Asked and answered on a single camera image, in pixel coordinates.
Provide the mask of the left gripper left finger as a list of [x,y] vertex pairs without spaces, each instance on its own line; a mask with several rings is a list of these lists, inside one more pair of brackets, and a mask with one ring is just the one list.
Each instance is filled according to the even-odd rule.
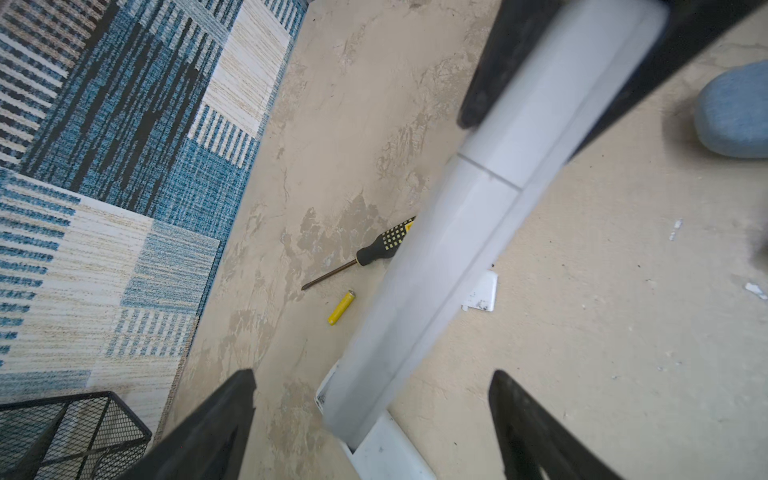
[[250,435],[257,385],[251,369],[232,374],[123,479],[237,479]]

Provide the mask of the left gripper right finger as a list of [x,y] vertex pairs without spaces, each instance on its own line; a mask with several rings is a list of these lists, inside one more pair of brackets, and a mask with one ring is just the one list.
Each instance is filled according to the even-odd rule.
[[506,478],[620,478],[505,371],[494,372],[488,398]]

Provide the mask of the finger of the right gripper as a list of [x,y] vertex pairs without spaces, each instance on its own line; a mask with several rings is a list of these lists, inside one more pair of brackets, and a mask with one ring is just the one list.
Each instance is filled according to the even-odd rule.
[[459,109],[461,129],[478,127],[565,3],[503,0]]
[[669,1],[668,22],[659,39],[574,153],[579,154],[705,48],[765,4],[765,0]]

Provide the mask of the white remote with green buttons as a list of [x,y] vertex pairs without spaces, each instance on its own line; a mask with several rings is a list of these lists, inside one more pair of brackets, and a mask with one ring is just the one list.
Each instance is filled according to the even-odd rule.
[[356,449],[663,32],[663,1],[563,1],[391,261],[324,404]]

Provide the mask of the white remote with red buttons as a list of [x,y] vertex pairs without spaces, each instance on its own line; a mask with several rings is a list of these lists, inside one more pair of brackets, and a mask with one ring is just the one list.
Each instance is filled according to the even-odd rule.
[[379,417],[357,449],[339,440],[342,451],[362,480],[421,479],[436,475],[388,410]]

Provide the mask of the white battery cover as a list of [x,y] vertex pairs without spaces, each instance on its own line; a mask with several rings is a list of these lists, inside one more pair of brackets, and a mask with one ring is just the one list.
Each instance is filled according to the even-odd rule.
[[484,272],[476,287],[461,304],[461,309],[463,311],[475,309],[492,312],[495,308],[497,286],[498,274],[491,270]]

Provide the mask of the yellow battery one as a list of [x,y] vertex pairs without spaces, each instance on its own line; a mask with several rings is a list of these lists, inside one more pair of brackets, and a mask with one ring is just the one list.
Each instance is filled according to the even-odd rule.
[[337,306],[334,308],[331,315],[328,317],[328,324],[333,326],[338,323],[338,321],[341,319],[343,314],[347,311],[347,309],[350,307],[350,305],[353,303],[353,301],[356,298],[356,294],[352,290],[348,290],[345,295],[342,297],[340,302],[337,304]]

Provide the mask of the black yellow handled screwdriver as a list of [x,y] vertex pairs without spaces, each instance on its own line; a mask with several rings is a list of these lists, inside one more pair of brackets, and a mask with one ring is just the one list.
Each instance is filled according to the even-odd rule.
[[379,234],[374,241],[366,247],[359,249],[353,260],[344,265],[313,279],[301,287],[302,291],[313,287],[314,285],[336,275],[354,265],[367,266],[377,260],[391,259],[395,256],[397,250],[402,245],[407,233],[413,226],[416,217],[413,216],[392,228]]

